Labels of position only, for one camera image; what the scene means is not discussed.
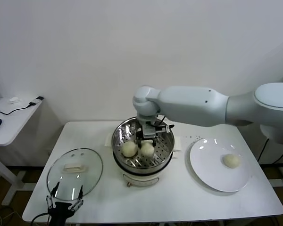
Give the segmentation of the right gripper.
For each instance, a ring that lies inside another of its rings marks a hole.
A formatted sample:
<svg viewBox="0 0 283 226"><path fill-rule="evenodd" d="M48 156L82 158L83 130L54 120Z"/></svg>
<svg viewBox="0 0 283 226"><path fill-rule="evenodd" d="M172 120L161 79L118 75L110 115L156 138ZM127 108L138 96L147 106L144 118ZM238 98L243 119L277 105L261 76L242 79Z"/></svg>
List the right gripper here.
<svg viewBox="0 0 283 226"><path fill-rule="evenodd" d="M157 136L156 136L156 128L155 123L157 119L138 119L139 124L141 125L141 131L136 132L135 143L138 148L142 147L142 140L144 139L152 139L153 147L157 144Z"/></svg>

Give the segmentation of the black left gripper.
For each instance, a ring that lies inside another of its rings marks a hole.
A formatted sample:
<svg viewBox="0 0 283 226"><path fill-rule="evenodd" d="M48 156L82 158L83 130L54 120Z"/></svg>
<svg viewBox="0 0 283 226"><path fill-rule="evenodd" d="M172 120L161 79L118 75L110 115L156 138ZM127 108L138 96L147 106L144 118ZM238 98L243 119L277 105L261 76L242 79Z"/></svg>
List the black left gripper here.
<svg viewBox="0 0 283 226"><path fill-rule="evenodd" d="M73 211L78 211L83 205L83 185L81 185L76 203L72 205L66 202L56 202L56 206L53 207L53 198L58 190L59 184L60 182L58 181L50 191L50 195L46 196L48 214L51 217L49 226L65 226L66 220L74 215Z"/></svg>

